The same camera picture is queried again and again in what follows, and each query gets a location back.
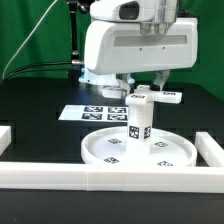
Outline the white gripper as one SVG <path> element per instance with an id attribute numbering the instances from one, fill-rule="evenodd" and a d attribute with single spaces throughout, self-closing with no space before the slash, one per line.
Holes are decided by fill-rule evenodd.
<path id="1" fill-rule="evenodd" d="M 165 35 L 142 35 L 139 23 L 94 21 L 86 33 L 84 62 L 95 74 L 117 74 L 121 95 L 127 96 L 130 73 L 157 71 L 153 87 L 162 91 L 169 69 L 192 67 L 197 49 L 196 18 L 178 18 Z"/>

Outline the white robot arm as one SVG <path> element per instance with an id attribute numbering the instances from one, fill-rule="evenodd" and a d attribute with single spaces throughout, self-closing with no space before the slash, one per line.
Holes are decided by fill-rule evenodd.
<path id="1" fill-rule="evenodd" d="M 130 90 L 130 75 L 161 71 L 162 86 L 172 69 L 197 59 L 195 18 L 177 16 L 178 0 L 98 0 L 91 4 L 85 39 L 84 80 L 103 87 L 106 98 Z"/>

